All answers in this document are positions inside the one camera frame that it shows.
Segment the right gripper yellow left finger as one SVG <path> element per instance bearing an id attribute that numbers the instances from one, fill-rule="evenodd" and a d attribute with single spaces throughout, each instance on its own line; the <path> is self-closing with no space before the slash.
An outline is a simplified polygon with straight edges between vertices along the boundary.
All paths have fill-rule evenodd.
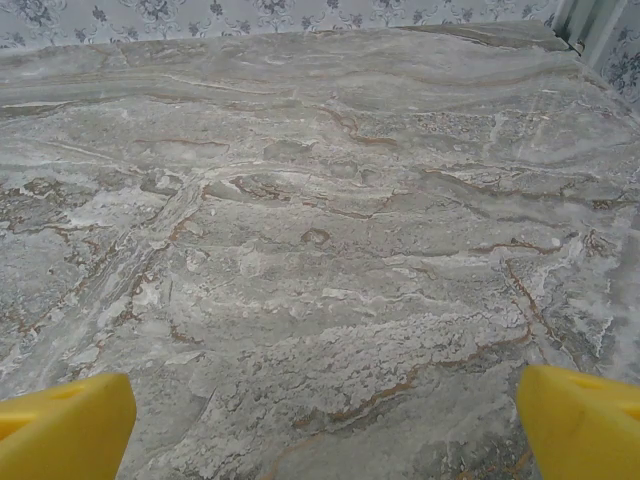
<path id="1" fill-rule="evenodd" d="M 113 479 L 135 420 L 135 397 L 123 373 L 3 400 L 1 477 Z"/>

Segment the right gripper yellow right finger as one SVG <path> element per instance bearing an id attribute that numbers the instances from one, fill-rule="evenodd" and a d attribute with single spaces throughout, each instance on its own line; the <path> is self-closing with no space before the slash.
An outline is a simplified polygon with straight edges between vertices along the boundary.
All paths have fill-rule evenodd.
<path id="1" fill-rule="evenodd" d="M 637 479 L 639 387 L 530 365 L 516 405 L 545 479 Z"/>

